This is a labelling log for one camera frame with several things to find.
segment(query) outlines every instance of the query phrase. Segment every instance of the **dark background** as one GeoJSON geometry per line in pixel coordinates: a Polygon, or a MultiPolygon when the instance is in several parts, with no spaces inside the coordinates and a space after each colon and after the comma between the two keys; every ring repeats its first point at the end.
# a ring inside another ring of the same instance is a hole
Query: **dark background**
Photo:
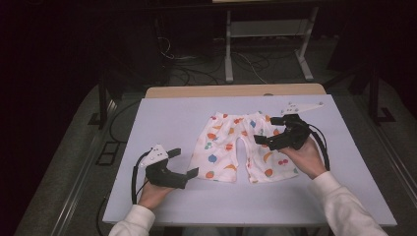
{"type": "MultiPolygon", "coordinates": [[[[340,35],[329,68],[343,72],[363,60],[375,62],[382,78],[397,89],[417,116],[417,76],[413,74],[417,67],[413,57],[417,11],[412,3],[395,2],[401,4],[346,1],[325,6],[319,11],[313,37],[340,35]]],[[[111,2],[83,3],[109,6],[111,2]]],[[[236,16],[269,19],[274,14],[273,10],[267,14],[242,11],[236,16]]],[[[161,31],[182,46],[177,50],[186,53],[192,50],[187,45],[209,44],[211,37],[224,32],[224,16],[217,11],[158,17],[161,31]]],[[[104,77],[115,98],[126,89],[163,85],[166,72],[161,66],[153,17],[89,11],[66,0],[0,2],[0,75],[5,107],[0,221],[6,226],[4,235],[15,231],[73,115],[100,78],[104,77]]]]}

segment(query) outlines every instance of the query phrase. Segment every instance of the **electrical cable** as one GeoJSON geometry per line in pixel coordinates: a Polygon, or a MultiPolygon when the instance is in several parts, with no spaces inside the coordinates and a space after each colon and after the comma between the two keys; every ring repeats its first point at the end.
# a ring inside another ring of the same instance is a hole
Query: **electrical cable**
{"type": "Polygon", "coordinates": [[[133,167],[133,173],[132,173],[132,182],[131,182],[131,198],[132,198],[132,204],[135,205],[138,202],[138,193],[139,191],[144,187],[144,185],[148,182],[146,181],[145,184],[141,187],[141,189],[137,192],[136,191],[136,178],[138,176],[138,170],[139,170],[139,164],[141,163],[142,159],[144,159],[145,156],[147,156],[150,153],[150,151],[147,151],[143,153],[136,162],[136,165],[133,167]]]}
{"type": "Polygon", "coordinates": [[[313,127],[313,128],[315,128],[319,133],[320,133],[320,135],[322,136],[322,138],[323,138],[323,141],[324,141],[324,143],[325,143],[325,149],[326,150],[328,150],[328,142],[326,141],[326,137],[325,137],[325,135],[322,133],[322,131],[321,130],[319,130],[319,128],[317,128],[316,126],[314,126],[314,125],[310,125],[309,124],[309,126],[311,126],[311,127],[313,127]]]}
{"type": "Polygon", "coordinates": [[[114,116],[114,118],[111,120],[111,123],[110,123],[110,127],[109,127],[109,129],[108,129],[108,133],[109,133],[109,136],[110,136],[110,138],[113,140],[113,141],[115,141],[115,142],[118,142],[118,143],[121,143],[121,144],[126,144],[127,143],[127,141],[120,141],[120,140],[118,140],[118,139],[116,139],[115,137],[114,137],[114,135],[113,135],[113,124],[114,124],[114,121],[116,120],[116,118],[120,115],[120,114],[122,114],[123,112],[125,112],[126,110],[128,110],[129,108],[131,108],[132,106],[134,106],[135,104],[137,104],[137,103],[139,103],[140,102],[140,100],[137,100],[137,101],[135,101],[135,102],[132,102],[131,104],[129,104],[128,106],[126,106],[125,108],[123,108],[119,113],[117,113],[115,116],[114,116]]]}
{"type": "Polygon", "coordinates": [[[242,54],[240,54],[240,53],[237,53],[237,52],[234,52],[235,54],[237,54],[237,55],[239,55],[239,56],[241,56],[241,57],[243,57],[248,63],[249,63],[249,65],[251,65],[251,67],[252,67],[252,70],[254,71],[254,73],[255,73],[255,75],[262,81],[262,82],[264,82],[265,84],[268,84],[268,82],[266,82],[264,79],[262,79],[262,77],[260,76],[260,75],[258,75],[258,73],[257,73],[257,71],[255,70],[255,68],[254,68],[254,66],[252,65],[252,62],[251,61],[249,61],[249,59],[247,58],[247,57],[245,57],[244,55],[242,55],[242,54]]]}
{"type": "Polygon", "coordinates": [[[103,233],[102,233],[102,231],[101,231],[101,229],[100,229],[100,224],[99,224],[99,221],[100,221],[100,213],[101,213],[101,209],[103,208],[103,206],[104,206],[104,204],[105,204],[105,202],[107,201],[107,199],[108,199],[108,196],[110,195],[110,191],[107,193],[107,195],[106,196],[104,196],[104,198],[103,198],[103,200],[101,201],[101,203],[100,203],[100,205],[99,205],[99,207],[98,207],[98,210],[97,210],[97,213],[96,213],[96,215],[95,215],[95,228],[97,229],[97,233],[98,233],[98,235],[100,235],[100,236],[103,236],[103,233]]]}

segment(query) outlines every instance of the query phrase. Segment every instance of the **pant leg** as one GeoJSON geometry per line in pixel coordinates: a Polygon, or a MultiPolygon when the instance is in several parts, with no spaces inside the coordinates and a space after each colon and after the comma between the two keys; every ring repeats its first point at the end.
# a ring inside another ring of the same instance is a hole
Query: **pant leg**
{"type": "Polygon", "coordinates": [[[236,236],[234,227],[185,227],[182,236],[236,236]]]}

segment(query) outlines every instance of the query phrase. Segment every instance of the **white garment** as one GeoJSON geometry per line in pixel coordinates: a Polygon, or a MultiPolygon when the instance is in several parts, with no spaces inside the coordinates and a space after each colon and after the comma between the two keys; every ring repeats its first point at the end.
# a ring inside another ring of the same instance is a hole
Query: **white garment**
{"type": "Polygon", "coordinates": [[[251,183],[274,182],[297,176],[298,171],[288,156],[255,142],[254,135],[271,137],[278,134],[276,126],[270,123],[270,117],[260,111],[249,115],[217,112],[208,119],[197,139],[189,170],[199,168],[197,177],[201,179],[235,182],[239,165],[236,141],[242,139],[251,183]]]}
{"type": "MultiPolygon", "coordinates": [[[[336,236],[387,235],[359,200],[326,172],[312,181],[309,189],[322,203],[328,225],[336,236]]],[[[154,214],[142,207],[132,206],[126,218],[113,226],[109,235],[149,235],[154,214]]]]}

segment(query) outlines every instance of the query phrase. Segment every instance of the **gray floor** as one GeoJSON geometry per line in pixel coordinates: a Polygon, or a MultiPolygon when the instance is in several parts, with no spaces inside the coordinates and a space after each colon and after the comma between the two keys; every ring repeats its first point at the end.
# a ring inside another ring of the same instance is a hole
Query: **gray floor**
{"type": "MultiPolygon", "coordinates": [[[[234,84],[263,84],[258,76],[269,84],[304,83],[301,70],[293,56],[300,40],[273,38],[269,39],[268,43],[271,45],[267,45],[265,41],[254,40],[236,42],[239,47],[233,49],[236,52],[233,54],[234,84]],[[260,44],[263,47],[257,47],[254,51],[246,47],[247,44],[260,44]],[[242,60],[237,53],[253,62],[258,76],[252,71],[251,66],[245,65],[245,59],[242,60]],[[259,55],[269,58],[261,59],[259,55]]],[[[322,84],[338,74],[326,69],[336,44],[335,39],[313,40],[310,43],[306,59],[316,83],[322,84]]],[[[172,71],[173,76],[169,84],[183,86],[190,78],[189,85],[223,85],[222,60],[220,51],[210,62],[201,59],[182,61],[182,70],[177,67],[172,71]],[[210,73],[211,77],[190,71],[186,74],[184,67],[214,72],[210,73]]],[[[384,123],[381,127],[375,126],[366,112],[367,93],[349,94],[346,90],[349,82],[350,80],[346,80],[335,85],[328,93],[333,95],[357,147],[398,222],[397,226],[386,228],[386,231],[389,235],[414,235],[417,232],[416,205],[404,187],[401,173],[393,168],[391,160],[393,156],[397,156],[409,171],[411,179],[416,179],[416,120],[403,107],[396,92],[381,82],[380,106],[387,107],[396,122],[384,123]]],[[[98,112],[97,89],[89,93],[57,149],[16,235],[99,235],[95,224],[96,213],[103,198],[111,191],[125,145],[120,144],[113,165],[99,166],[94,163],[106,142],[113,141],[113,138],[119,141],[128,140],[136,110],[143,96],[140,93],[129,93],[113,103],[109,109],[110,120],[107,126],[98,130],[97,126],[88,125],[91,115],[98,112]]],[[[108,157],[105,155],[102,161],[108,161],[108,157]]],[[[99,222],[103,235],[108,234],[111,226],[99,222]]],[[[321,235],[325,235],[326,231],[323,228],[321,235]]],[[[162,232],[163,228],[154,227],[151,235],[161,235],[162,232]]]]}

